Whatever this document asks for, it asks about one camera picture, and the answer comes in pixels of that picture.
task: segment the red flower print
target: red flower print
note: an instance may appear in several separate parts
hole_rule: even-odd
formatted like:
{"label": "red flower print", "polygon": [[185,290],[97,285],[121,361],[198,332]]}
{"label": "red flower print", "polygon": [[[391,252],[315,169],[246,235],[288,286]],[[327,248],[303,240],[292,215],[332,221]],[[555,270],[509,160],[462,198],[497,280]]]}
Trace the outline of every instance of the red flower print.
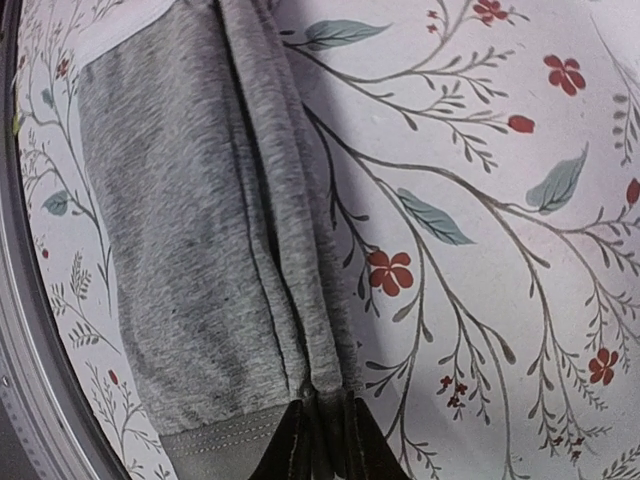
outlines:
{"label": "red flower print", "polygon": [[478,0],[473,10],[480,15],[480,20],[487,26],[491,26],[494,18],[505,20],[509,14],[500,8],[500,2],[491,0]]}
{"label": "red flower print", "polygon": [[627,188],[627,202],[629,205],[635,205],[638,198],[640,198],[640,182],[634,178]]}
{"label": "red flower print", "polygon": [[382,286],[384,293],[395,297],[400,293],[400,287],[409,288],[413,285],[413,275],[409,269],[405,268],[411,263],[406,253],[398,253],[389,260],[386,253],[378,250],[369,255],[368,261],[376,267],[369,278],[373,288]]}
{"label": "red flower print", "polygon": [[549,74],[549,83],[555,87],[560,85],[567,95],[573,97],[578,90],[584,90],[587,86],[579,72],[580,64],[573,58],[562,63],[562,60],[555,55],[548,55],[544,57],[544,63],[552,69]]}
{"label": "red flower print", "polygon": [[602,380],[604,385],[609,385],[613,379],[613,367],[618,361],[618,352],[609,354],[609,350],[601,348],[596,358],[589,362],[591,370],[591,383],[598,383]]}
{"label": "red flower print", "polygon": [[509,127],[518,133],[533,133],[536,123],[530,118],[522,115],[511,115],[509,117]]}
{"label": "red flower print", "polygon": [[116,375],[116,372],[114,372],[113,370],[109,370],[109,378],[114,385],[118,385],[118,376]]}
{"label": "red flower print", "polygon": [[451,408],[458,408],[460,406],[460,399],[458,398],[457,395],[453,395],[450,399],[449,402],[447,403],[447,407]]}
{"label": "red flower print", "polygon": [[453,379],[449,375],[447,375],[446,377],[442,377],[440,379],[440,383],[442,384],[442,388],[447,388],[453,383]]}
{"label": "red flower print", "polygon": [[66,77],[68,72],[69,72],[69,60],[65,58],[58,64],[58,67],[56,68],[56,80],[59,78]]}

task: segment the floral fabric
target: floral fabric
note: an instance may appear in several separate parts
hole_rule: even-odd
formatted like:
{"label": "floral fabric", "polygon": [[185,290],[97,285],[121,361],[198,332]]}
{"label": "floral fabric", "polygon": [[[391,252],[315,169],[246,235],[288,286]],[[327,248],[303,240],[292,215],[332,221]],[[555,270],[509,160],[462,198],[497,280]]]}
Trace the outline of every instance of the floral fabric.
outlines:
{"label": "floral fabric", "polygon": [[[84,392],[131,477],[168,479],[122,351],[75,103],[74,42],[121,3],[25,1],[14,133]],[[637,479],[636,3],[282,0],[276,16],[353,294],[364,394],[403,468]]]}

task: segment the circular metal frame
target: circular metal frame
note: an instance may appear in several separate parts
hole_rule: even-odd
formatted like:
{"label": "circular metal frame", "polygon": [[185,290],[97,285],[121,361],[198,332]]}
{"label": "circular metal frame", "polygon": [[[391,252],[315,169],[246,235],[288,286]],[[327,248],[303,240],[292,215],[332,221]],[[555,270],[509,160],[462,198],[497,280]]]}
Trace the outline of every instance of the circular metal frame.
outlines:
{"label": "circular metal frame", "polygon": [[25,209],[15,114],[20,0],[0,1],[0,400],[42,478],[129,478],[59,338]]}

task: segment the gray fabric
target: gray fabric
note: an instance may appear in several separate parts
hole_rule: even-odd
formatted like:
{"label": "gray fabric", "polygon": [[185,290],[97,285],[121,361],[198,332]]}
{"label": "gray fabric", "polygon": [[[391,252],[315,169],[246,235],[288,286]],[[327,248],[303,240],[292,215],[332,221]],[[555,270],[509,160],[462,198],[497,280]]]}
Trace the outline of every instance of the gray fabric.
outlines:
{"label": "gray fabric", "polygon": [[[314,178],[315,157],[303,130],[302,106],[278,30],[264,0],[219,3],[254,120],[280,268],[306,337],[313,386],[320,392],[336,391],[344,378],[347,388],[353,389],[359,378],[356,352],[344,288],[335,274],[339,267],[326,195]],[[292,156],[300,160],[292,161]],[[336,343],[344,357],[342,371]]]}
{"label": "gray fabric", "polygon": [[306,398],[319,407],[318,463],[323,436],[340,450],[340,422],[322,424],[360,386],[356,349],[266,0],[177,0],[82,69],[79,108],[126,354],[163,443],[226,421],[258,428],[256,416]]}
{"label": "gray fabric", "polygon": [[296,337],[275,333],[274,320],[294,320],[284,296],[272,314],[279,275],[261,276],[269,262],[256,258],[266,253],[244,196],[255,185],[240,176],[250,147],[208,3],[177,1],[79,84],[122,339],[161,435],[286,404],[302,388],[288,380],[308,375]]}
{"label": "gray fabric", "polygon": [[160,437],[180,480],[247,480],[278,426],[275,407],[215,426]]}

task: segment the folded gray garment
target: folded gray garment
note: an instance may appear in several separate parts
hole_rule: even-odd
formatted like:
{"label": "folded gray garment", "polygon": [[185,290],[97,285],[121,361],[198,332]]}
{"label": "folded gray garment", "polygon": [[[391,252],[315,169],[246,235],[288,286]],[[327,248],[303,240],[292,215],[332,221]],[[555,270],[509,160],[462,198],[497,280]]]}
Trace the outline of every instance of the folded gray garment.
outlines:
{"label": "folded gray garment", "polygon": [[337,446],[356,350],[266,0],[177,0],[82,69],[79,108],[127,358],[174,465],[244,480],[295,399]]}

